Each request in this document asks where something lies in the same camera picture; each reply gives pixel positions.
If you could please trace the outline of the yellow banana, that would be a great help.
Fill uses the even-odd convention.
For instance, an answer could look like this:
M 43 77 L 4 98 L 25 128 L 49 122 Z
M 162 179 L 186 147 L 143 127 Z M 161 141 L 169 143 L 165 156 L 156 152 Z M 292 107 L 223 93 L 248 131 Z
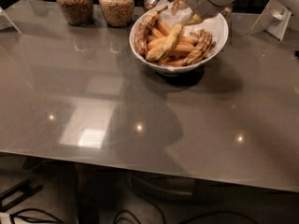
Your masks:
M 183 25 L 179 22 L 176 23 L 172 28 L 170 34 L 167 36 L 166 40 L 164 41 L 163 45 L 155 55 L 154 61 L 159 63 L 165 58 L 167 58 L 170 52 L 173 51 L 174 48 L 177 46 L 183 34 L 184 34 Z

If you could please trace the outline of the white paper napkin in bowl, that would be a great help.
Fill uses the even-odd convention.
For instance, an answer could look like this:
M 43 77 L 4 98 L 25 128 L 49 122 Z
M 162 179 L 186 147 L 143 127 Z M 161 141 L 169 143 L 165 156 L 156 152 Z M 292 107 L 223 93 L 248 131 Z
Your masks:
M 172 2 L 169 2 L 167 0 L 160 0 L 157 4 L 156 8 L 160 9 L 164 6 L 168 6 L 168 9 L 164 11 L 161 15 L 161 19 L 166 22 L 166 24 L 172 28 L 177 22 L 181 22 L 184 16 L 190 15 L 193 12 L 189 8 L 185 8 L 180 10 L 175 16 L 171 14 L 171 7 Z M 185 32 L 185 35 L 190 35 L 191 32 L 196 32 L 200 29 L 207 29 L 209 32 L 211 32 L 213 35 L 217 33 L 217 25 L 218 25 L 218 19 L 212 18 L 212 19 L 206 19 L 200 24 L 196 25 L 183 25 Z

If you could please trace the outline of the yellow bananas pile in bowl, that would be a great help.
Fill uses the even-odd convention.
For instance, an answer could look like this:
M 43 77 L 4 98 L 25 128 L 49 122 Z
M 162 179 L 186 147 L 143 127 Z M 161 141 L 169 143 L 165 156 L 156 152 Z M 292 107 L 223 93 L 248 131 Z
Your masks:
M 167 36 L 170 34 L 172 28 L 170 28 L 165 21 L 158 20 L 157 25 L 152 29 L 152 32 L 155 35 L 162 34 L 162 36 L 152 39 L 148 43 L 148 52 L 146 54 L 146 61 L 149 63 L 157 63 L 154 61 L 155 55 L 163 45 L 164 41 L 166 40 Z M 161 63 L 166 63 L 167 60 L 175 60 L 180 58 L 185 58 L 193 49 L 194 49 L 195 40 L 192 38 L 185 37 L 184 35 L 180 39 L 177 46 L 174 48 L 173 51 L 170 52 L 167 58 L 162 60 Z

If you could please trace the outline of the brown spotted banana right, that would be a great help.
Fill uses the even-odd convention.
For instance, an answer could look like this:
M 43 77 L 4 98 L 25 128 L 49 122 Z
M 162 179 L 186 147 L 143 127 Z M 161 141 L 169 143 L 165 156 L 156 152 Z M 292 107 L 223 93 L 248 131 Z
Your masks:
M 207 29 L 198 30 L 193 32 L 193 34 L 198 36 L 197 44 L 183 60 L 183 66 L 189 66 L 201 62 L 213 45 L 212 33 L 210 33 Z

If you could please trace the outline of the brown spotted banana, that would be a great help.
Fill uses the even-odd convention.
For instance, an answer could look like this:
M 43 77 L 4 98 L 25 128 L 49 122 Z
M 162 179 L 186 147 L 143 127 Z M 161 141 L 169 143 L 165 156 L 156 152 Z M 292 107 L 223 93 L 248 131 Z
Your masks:
M 201 62 L 213 45 L 212 33 L 210 33 L 207 29 L 198 30 L 193 32 L 193 34 L 198 36 L 197 44 L 183 60 L 183 66 L 189 66 Z
M 150 10 L 145 16 L 142 18 L 141 22 L 138 24 L 137 29 L 135 31 L 135 51 L 138 55 L 145 57 L 148 49 L 147 49 L 147 41 L 150 34 L 151 29 L 156 24 L 160 14 L 167 10 L 168 6 L 164 6 L 159 10 Z

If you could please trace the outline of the brown spotted banana left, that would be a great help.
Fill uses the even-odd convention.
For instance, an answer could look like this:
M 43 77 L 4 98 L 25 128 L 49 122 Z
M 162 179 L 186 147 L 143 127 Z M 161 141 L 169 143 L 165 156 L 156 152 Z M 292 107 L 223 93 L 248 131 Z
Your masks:
M 167 10 L 168 6 L 164 6 L 159 10 L 150 10 L 145 16 L 142 18 L 141 22 L 138 24 L 137 29 L 135 31 L 135 51 L 138 55 L 145 57 L 148 49 L 147 49 L 147 41 L 150 34 L 151 29 L 156 24 L 160 14 Z

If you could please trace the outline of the white ceramic bowl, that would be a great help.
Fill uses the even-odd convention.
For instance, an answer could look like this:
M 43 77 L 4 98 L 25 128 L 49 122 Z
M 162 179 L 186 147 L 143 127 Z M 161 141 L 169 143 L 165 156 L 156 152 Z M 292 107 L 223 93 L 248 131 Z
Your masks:
M 189 10 L 173 16 L 172 5 L 161 0 L 135 22 L 129 36 L 136 58 L 166 76 L 187 73 L 207 63 L 222 50 L 229 34 L 221 14 L 188 24 Z

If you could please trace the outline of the glass jar of grains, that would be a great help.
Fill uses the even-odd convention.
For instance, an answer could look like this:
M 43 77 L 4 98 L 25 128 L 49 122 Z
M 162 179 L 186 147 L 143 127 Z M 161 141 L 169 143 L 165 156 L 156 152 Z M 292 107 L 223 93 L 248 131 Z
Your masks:
M 232 12 L 233 12 L 233 4 L 229 4 L 229 5 L 227 5 L 224 9 L 223 9 L 223 11 L 221 12 L 221 15 L 225 18 L 225 19 L 228 19 L 230 16 L 231 16 L 231 14 L 232 14 Z
M 126 27 L 132 21 L 135 0 L 99 0 L 99 6 L 108 25 Z
M 93 0 L 56 0 L 66 21 L 75 26 L 93 21 Z

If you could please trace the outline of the white paper stand right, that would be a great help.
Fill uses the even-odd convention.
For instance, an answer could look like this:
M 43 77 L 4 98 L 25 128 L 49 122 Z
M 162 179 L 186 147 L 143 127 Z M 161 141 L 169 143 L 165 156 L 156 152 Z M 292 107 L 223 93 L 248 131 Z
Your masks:
M 277 0 L 270 0 L 258 19 L 251 26 L 249 33 L 266 31 L 277 40 L 282 41 L 286 33 L 291 11 Z

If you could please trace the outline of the white paper stand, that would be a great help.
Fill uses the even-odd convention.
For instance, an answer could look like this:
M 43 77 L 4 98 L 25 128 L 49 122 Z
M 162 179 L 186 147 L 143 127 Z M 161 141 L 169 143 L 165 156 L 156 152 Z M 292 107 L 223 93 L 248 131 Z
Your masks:
M 277 0 L 270 0 L 258 19 L 251 26 L 249 33 L 266 31 L 277 40 L 282 41 L 286 33 L 291 11 Z
M 14 28 L 19 34 L 21 30 L 16 23 L 8 16 L 8 14 L 0 7 L 0 30 Z

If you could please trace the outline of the glass jar of grains left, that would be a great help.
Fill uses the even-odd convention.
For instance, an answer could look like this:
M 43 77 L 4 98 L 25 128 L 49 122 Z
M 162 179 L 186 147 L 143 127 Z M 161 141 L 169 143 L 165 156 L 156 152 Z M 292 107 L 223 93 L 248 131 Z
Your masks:
M 93 21 L 93 0 L 56 0 L 66 21 L 75 26 Z

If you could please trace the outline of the white paper stand left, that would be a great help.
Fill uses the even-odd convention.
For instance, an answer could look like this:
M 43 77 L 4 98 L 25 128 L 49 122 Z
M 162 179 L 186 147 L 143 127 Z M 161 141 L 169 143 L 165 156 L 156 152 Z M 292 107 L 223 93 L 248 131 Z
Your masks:
M 19 34 L 21 30 L 16 23 L 8 16 L 8 14 L 0 7 L 0 30 L 14 28 Z

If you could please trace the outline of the dark table leg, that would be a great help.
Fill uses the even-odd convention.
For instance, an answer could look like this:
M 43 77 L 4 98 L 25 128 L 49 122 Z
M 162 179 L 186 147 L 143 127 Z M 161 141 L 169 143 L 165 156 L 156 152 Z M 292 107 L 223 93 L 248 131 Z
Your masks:
M 77 163 L 75 170 L 78 224 L 100 224 L 100 212 L 113 209 L 121 196 L 121 172 Z

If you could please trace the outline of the black floor stand left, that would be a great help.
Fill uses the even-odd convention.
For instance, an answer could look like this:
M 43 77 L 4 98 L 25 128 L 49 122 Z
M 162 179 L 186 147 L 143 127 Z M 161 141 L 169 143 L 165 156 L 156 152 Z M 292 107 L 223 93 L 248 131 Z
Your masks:
M 42 185 L 34 186 L 30 179 L 23 180 L 12 188 L 0 193 L 0 211 L 8 211 L 9 209 L 34 196 L 42 189 Z

